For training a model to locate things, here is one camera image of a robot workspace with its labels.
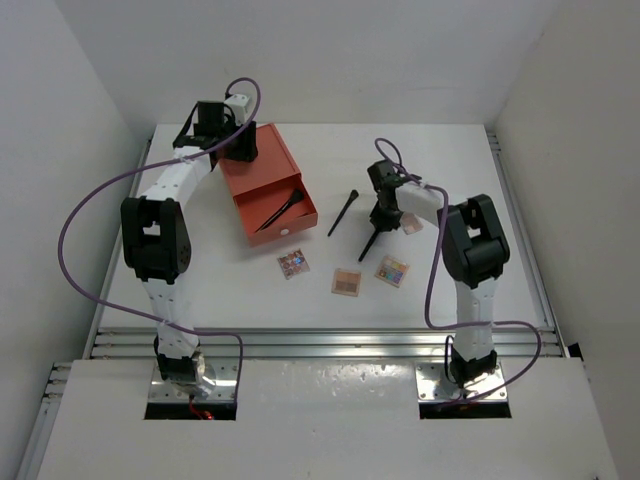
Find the long black makeup brush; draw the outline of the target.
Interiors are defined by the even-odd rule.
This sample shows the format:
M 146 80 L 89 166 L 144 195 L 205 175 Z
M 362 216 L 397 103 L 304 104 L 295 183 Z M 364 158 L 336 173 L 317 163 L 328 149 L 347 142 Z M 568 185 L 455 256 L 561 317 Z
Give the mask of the long black makeup brush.
M 372 233 L 372 235 L 370 236 L 370 238 L 368 239 L 365 247 L 363 248 L 362 252 L 360 253 L 359 257 L 358 257 L 358 263 L 361 263 L 367 256 L 368 252 L 370 251 L 371 247 L 374 245 L 377 237 L 379 236 L 379 234 L 381 233 L 381 231 L 379 229 L 375 229 L 374 232 Z

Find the thin black makeup brush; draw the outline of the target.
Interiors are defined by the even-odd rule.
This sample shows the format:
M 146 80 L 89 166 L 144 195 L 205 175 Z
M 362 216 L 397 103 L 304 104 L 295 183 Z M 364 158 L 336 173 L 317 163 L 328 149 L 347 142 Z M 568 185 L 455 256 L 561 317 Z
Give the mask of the thin black makeup brush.
M 348 209 L 350 208 L 350 206 L 353 204 L 353 202 L 359 197 L 359 192 L 356 189 L 353 189 L 350 193 L 349 193 L 349 197 L 346 200 L 344 206 L 342 207 L 342 209 L 340 210 L 340 212 L 338 213 L 334 223 L 332 224 L 330 230 L 327 233 L 327 236 L 330 237 L 335 229 L 337 228 L 337 226 L 339 225 L 339 223 L 341 222 L 341 220 L 344 218 L 346 212 L 348 211 Z

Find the colourful eyeshadow palette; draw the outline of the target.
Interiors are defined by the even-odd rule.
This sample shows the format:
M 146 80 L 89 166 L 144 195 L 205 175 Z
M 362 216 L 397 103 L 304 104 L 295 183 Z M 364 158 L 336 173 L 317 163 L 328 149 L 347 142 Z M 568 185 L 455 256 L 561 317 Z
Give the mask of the colourful eyeshadow palette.
M 386 255 L 375 272 L 375 277 L 389 285 L 399 288 L 409 271 L 409 265 L 395 257 Z

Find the orange drawer box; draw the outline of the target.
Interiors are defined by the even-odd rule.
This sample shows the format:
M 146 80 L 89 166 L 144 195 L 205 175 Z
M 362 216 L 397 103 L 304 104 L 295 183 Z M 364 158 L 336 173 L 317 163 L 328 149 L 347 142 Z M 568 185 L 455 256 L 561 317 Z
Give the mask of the orange drawer box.
M 318 212 L 303 182 L 302 173 L 274 124 L 257 128 L 258 156 L 251 163 L 222 159 L 222 175 L 238 211 L 248 244 L 261 246 L 287 235 L 313 228 Z M 257 229 L 290 197 L 294 189 L 304 199 L 288 209 L 265 230 Z

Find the small black makeup brush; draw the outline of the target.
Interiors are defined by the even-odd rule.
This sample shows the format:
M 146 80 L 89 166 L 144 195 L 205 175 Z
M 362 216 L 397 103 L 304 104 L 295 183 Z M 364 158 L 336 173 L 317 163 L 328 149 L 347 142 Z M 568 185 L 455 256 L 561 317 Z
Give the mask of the small black makeup brush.
M 275 223 L 288 209 L 304 199 L 304 193 L 299 189 L 294 189 L 288 200 L 274 212 L 258 229 L 257 232 L 265 230 Z

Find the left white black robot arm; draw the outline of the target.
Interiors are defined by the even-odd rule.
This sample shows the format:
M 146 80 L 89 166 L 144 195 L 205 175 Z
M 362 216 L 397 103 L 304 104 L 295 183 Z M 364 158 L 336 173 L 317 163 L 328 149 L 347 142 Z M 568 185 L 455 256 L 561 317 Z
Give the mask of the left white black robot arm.
M 120 207 L 123 255 L 159 318 L 154 352 L 162 379 L 190 398 L 213 388 L 184 298 L 183 275 L 192 246 L 183 208 L 198 184 L 227 153 L 251 162 L 257 156 L 253 100 L 229 94 L 222 102 L 197 102 L 172 143 L 174 164 L 143 193 Z

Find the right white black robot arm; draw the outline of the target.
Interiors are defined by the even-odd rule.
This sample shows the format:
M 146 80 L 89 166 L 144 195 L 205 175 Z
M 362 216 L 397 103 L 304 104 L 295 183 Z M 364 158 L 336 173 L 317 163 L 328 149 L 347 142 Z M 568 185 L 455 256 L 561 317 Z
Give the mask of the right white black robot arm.
M 510 247 L 491 198 L 481 194 L 452 204 L 444 189 L 401 174 L 390 160 L 373 163 L 367 174 L 377 197 L 370 213 L 375 235 L 398 229 L 405 214 L 438 228 L 432 266 L 444 263 L 456 291 L 449 380 L 462 388 L 492 372 L 497 366 L 493 302 Z

